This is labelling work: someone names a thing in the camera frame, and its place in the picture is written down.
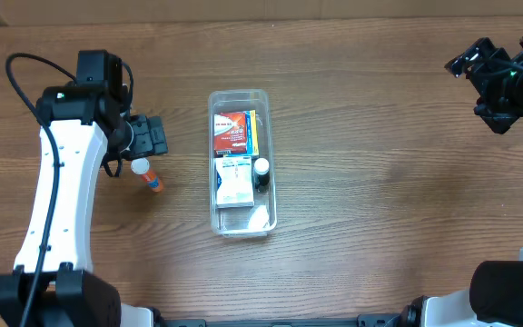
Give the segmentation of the orange tube white cap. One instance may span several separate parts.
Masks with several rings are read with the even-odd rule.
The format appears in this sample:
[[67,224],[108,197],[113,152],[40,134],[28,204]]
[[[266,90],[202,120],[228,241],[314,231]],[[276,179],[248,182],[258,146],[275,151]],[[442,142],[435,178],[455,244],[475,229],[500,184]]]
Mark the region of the orange tube white cap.
[[138,158],[131,161],[132,171],[139,175],[147,185],[156,193],[163,190],[163,183],[146,158]]

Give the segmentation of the red medicine box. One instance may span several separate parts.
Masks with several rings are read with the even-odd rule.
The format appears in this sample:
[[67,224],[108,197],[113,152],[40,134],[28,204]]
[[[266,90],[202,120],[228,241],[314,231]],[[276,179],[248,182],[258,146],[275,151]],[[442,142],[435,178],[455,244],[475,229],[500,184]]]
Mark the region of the red medicine box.
[[247,151],[245,113],[216,114],[213,122],[213,150],[217,155],[243,154]]

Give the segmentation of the white medicine box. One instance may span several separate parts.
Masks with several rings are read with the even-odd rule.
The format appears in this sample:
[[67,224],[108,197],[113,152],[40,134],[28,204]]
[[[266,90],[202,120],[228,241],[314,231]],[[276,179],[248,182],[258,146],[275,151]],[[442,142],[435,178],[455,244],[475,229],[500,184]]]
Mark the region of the white medicine box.
[[250,156],[214,159],[217,176],[216,206],[222,208],[254,205],[252,159]]

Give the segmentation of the blue VapoDrops box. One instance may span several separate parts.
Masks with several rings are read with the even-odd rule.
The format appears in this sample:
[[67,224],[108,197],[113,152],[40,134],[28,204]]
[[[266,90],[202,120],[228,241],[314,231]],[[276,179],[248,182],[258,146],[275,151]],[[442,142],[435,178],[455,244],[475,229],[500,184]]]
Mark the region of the blue VapoDrops box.
[[257,130],[257,119],[256,111],[246,111],[246,123],[247,123],[247,154],[251,157],[259,156],[259,143],[258,143],[258,130]]

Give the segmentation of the dark bottle white cap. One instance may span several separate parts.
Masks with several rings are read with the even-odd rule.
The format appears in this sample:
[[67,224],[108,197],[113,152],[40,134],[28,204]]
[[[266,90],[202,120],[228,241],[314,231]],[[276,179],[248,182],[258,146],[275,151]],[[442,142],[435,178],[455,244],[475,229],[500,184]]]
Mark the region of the dark bottle white cap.
[[255,188],[262,193],[270,183],[270,163],[265,158],[258,158],[253,165]]

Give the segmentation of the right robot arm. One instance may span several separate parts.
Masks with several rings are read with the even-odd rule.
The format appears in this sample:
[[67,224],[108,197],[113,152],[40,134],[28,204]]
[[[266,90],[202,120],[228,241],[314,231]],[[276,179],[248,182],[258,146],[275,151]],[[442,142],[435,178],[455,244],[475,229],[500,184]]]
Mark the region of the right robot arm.
[[487,37],[451,57],[466,79],[417,123],[435,158],[423,163],[402,203],[417,221],[424,281],[444,295],[415,299],[398,326],[523,326],[523,36],[509,55]]

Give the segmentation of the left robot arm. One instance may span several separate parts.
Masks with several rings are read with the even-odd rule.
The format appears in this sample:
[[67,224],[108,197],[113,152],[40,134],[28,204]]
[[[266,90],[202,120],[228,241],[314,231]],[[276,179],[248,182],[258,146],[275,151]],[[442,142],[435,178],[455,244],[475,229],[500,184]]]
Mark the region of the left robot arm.
[[94,274],[91,221],[99,173],[168,150],[162,120],[132,114],[133,73],[105,50],[83,50],[67,84],[28,103],[40,127],[34,208],[13,270],[0,274],[9,326],[162,326],[154,308],[124,304]]

